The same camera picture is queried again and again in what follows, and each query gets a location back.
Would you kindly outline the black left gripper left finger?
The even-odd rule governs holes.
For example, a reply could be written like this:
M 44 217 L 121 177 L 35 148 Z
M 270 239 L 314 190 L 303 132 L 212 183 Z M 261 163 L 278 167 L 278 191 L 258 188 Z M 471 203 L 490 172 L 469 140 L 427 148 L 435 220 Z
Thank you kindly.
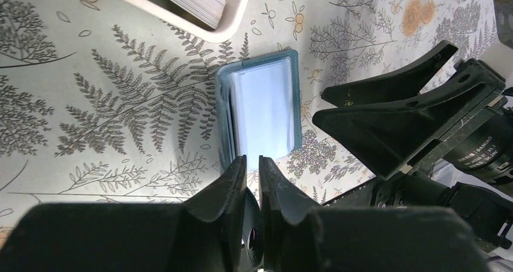
M 246 161 L 181 204 L 35 206 L 1 248 L 1 270 L 237 271 Z

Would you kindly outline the blue leather card holder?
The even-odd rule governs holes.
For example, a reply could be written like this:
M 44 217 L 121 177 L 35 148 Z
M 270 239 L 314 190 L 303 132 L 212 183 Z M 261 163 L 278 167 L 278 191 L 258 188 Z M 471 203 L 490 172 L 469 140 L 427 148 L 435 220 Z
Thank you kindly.
M 302 146 L 299 57 L 287 50 L 219 67 L 215 106 L 220 165 L 246 156 L 249 172 L 259 156 L 279 160 Z

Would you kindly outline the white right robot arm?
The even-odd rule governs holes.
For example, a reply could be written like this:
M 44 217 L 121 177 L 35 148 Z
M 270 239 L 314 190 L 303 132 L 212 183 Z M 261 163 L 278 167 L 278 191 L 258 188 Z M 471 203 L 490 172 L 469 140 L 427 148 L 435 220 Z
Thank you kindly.
M 323 90 L 332 108 L 316 112 L 313 124 L 374 173 L 329 203 L 448 207 L 473 228 L 484 251 L 509 249 L 512 89 L 487 63 L 469 59 L 423 92 L 456 52 L 443 40 L 398 70 Z

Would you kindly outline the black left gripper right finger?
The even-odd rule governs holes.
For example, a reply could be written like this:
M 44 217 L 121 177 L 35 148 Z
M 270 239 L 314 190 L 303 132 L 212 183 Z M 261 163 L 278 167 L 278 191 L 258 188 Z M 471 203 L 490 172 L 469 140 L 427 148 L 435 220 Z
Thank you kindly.
M 270 271 L 488 271 L 470 226 L 441 207 L 324 207 L 260 157 Z

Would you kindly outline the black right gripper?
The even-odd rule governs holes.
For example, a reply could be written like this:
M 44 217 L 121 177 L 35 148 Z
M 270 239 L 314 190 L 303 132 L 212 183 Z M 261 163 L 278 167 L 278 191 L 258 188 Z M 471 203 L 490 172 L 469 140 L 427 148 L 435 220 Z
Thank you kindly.
M 327 87 L 321 98 L 332 108 L 316 112 L 314 125 L 383 180 L 439 159 L 465 173 L 503 174 L 512 167 L 512 115 L 502 75 L 470 59 L 420 94 L 457 51 L 443 40 L 397 70 Z

